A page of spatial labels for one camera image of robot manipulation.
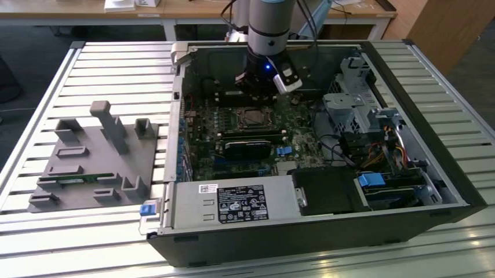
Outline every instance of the white box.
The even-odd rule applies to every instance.
[[[136,10],[134,0],[106,0],[106,13]]]
[[[142,7],[156,7],[160,3],[160,0],[135,0],[136,6]]]

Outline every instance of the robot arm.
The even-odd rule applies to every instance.
[[[286,50],[295,3],[297,0],[239,0],[235,6],[238,24],[248,30],[247,65],[236,77],[236,86],[254,100],[267,100],[278,92],[292,92],[303,85]]]

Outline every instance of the aluminum table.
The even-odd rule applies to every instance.
[[[495,275],[494,131],[414,45],[374,42],[393,73],[479,189],[489,208],[435,227],[407,243],[174,268],[148,245],[139,206],[31,214],[28,198],[58,136],[58,119],[83,126],[94,100],[108,100],[123,123],[148,117],[160,125],[152,197],[163,193],[171,42],[78,43],[0,174],[0,276],[79,277],[491,277]],[[378,86],[387,104],[387,89]]]

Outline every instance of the motherboard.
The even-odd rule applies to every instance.
[[[228,107],[211,99],[194,106],[190,98],[184,115],[192,180],[267,177],[323,166],[313,104],[298,94],[262,107]]]

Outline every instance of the desk leg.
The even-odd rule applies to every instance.
[[[370,36],[369,36],[369,40],[377,41],[377,40],[382,39],[382,37],[385,35],[385,32],[387,30],[389,22],[390,22],[390,18],[385,18],[385,19],[378,20],[377,24],[373,26]]]
[[[163,29],[164,29],[164,36],[167,41],[175,42],[178,40],[176,36],[176,20],[175,19],[164,19],[162,21]]]

